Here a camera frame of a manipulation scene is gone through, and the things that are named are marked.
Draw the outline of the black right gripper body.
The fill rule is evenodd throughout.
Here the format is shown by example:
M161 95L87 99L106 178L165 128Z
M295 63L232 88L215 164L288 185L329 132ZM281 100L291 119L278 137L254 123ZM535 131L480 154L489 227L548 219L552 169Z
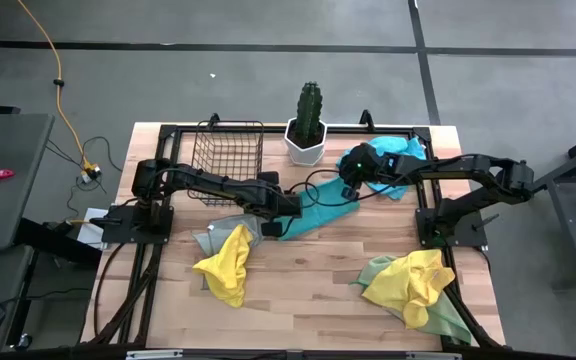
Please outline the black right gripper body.
M393 157L382 156L385 160L382 170L380 171L380 181L375 183L384 183L387 185L395 184L402 178L402 174L398 173L396 168L396 161ZM359 189L354 190L348 187L344 183L344 188L342 190L342 197L346 200L358 200L359 199Z

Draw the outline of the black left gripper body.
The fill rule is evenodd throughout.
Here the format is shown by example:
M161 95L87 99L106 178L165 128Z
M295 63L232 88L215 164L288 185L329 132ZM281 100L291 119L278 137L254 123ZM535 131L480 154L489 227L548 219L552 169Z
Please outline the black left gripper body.
M267 220L262 225L262 234L264 236L281 236L283 223L277 218L284 193L279 186L279 173L277 171L260 172L257 174L257 178L252 181L251 186L257 191L258 205L255 205L255 212Z

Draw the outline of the gray microfiber towel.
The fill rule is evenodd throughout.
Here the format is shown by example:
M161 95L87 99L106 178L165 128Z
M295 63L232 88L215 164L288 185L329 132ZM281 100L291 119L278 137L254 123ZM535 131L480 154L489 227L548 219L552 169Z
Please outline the gray microfiber towel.
M193 232L191 236L203 253L210 257L218 253L226 239L238 225L244 225L252 234L250 247L254 248L263 241L261 226L265 219L251 214L241 214L213 220L204 232Z

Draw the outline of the teal microfiber towel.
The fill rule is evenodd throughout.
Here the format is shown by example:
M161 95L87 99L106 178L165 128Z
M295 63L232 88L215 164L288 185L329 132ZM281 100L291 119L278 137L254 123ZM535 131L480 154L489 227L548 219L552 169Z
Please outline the teal microfiber towel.
M425 147L419 143L419 140L414 137L407 140L402 137L394 136L380 136L375 137L368 141L372 147L375 148L378 155L384 153L394 153L400 155L414 156L419 159L425 160ZM368 183L367 186L374 192L380 191L381 195L388 196L392 200L400 200L407 191L408 186L386 187L383 184Z
M290 240L358 210L358 202L349 202L342 197L343 188L343 180L337 177L299 192L302 217L295 220L291 217L277 218L283 223L283 234L279 240Z

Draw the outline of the yellow microfiber towel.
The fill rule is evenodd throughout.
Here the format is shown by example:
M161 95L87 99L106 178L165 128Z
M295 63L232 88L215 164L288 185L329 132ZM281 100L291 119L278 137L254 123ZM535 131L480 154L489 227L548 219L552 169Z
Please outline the yellow microfiber towel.
M357 277L361 296L387 310L395 310L408 329L430 321L428 308L455 280L454 271L442 262L442 252L418 250L403 257L378 256Z
M226 238L219 252L200 260L192 270L205 277L210 292L225 304L240 308L244 303L246 262L250 253L252 233L237 225Z

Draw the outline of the light green microfiber towel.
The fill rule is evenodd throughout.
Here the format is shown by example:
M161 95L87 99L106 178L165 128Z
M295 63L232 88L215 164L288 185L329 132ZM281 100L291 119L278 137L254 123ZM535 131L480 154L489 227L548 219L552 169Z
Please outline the light green microfiber towel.
M448 336L460 340L466 344L471 344L473 339L472 332L468 330L465 321L458 314L456 307L449 300L446 293L446 288L440 295L439 301L435 305L428 308L430 314L430 321L428 324L422 326L421 328L412 330L417 330L433 335ZM402 316L395 310L387 310L385 308L382 309L386 310L388 313L392 314L403 322Z

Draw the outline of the white plant pot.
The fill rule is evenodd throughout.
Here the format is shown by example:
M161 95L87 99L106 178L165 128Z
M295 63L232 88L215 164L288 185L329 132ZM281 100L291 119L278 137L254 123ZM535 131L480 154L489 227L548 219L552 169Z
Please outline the white plant pot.
M317 144L313 146L308 148L300 148L296 143L289 139L289 129L294 125L295 122L295 118L289 119L284 132L284 142L287 146L289 156L295 165L313 167L322 159L325 153L325 142L328 132L328 125L325 122L320 121L319 125L322 130L321 139Z

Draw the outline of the green cactus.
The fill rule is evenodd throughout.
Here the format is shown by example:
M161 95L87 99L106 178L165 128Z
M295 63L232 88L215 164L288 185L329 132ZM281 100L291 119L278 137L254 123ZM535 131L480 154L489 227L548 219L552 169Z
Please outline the green cactus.
M320 141L320 115L323 96L316 82L307 82L297 103L294 142L300 148L314 146Z

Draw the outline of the white paper sheet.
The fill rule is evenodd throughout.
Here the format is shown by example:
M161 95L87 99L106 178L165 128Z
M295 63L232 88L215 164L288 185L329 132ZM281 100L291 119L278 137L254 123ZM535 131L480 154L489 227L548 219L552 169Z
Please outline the white paper sheet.
M92 218L101 218L107 214L107 209L88 208L84 215L77 240L99 250L105 250L107 244L102 241L103 229L89 223Z

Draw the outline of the gray side table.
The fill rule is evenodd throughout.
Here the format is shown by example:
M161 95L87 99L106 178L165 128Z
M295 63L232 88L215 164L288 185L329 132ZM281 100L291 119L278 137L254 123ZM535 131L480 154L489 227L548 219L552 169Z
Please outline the gray side table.
M12 246L54 124L46 114L0 115L0 250Z

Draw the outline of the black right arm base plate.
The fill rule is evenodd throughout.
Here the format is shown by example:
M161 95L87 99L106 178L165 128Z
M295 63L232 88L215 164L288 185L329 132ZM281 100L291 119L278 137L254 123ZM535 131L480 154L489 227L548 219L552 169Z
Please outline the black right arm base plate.
M479 212L462 217L451 235L435 229L431 224L433 208L417 209L415 221L419 243L423 248L487 246L484 221Z

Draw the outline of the black table frame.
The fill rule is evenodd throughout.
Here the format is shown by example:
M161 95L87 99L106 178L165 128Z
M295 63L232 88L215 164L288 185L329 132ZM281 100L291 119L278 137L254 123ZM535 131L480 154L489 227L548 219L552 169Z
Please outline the black table frame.
M426 150L440 158L461 153L454 126L329 125L325 153L316 168L295 166L283 140L284 124L264 125L262 170L278 171L288 188L317 168L334 168L349 148L382 135L430 140ZM121 175L116 203L131 197L138 161L161 153L180 162L192 160L197 125L193 123L136 123ZM154 292L137 301L128 328L129 339L139 325L149 325L148 348L297 349L297 350L441 350L439 336L405 329L387 311L364 300L356 279L369 260L379 255L404 256L419 249L414 219L420 202L433 206L434 198L459 197L469 192L466 181L426 182L426 197L414 187L403 199L363 200L360 209L296 240L264 240L248 259L246 297L232 308L202 289L202 278L192 265L202 251L191 237L211 220L240 213L237 207L207 207L177 192L171 237L163 247ZM99 330L112 318L127 296L137 255L137 269L145 270L156 247L126 244L110 264L100 295L93 295L81 340L94 337L94 310ZM505 343L492 281L485 258L476 250L456 248L455 279L461 296L477 321L497 342Z

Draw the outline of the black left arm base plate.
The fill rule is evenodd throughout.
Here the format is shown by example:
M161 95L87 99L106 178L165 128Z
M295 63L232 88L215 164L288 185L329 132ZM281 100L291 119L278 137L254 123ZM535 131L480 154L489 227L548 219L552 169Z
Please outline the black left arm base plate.
M172 230L174 209L154 203L149 207L112 206L103 217L89 223L103 230L102 242L108 244L165 244Z

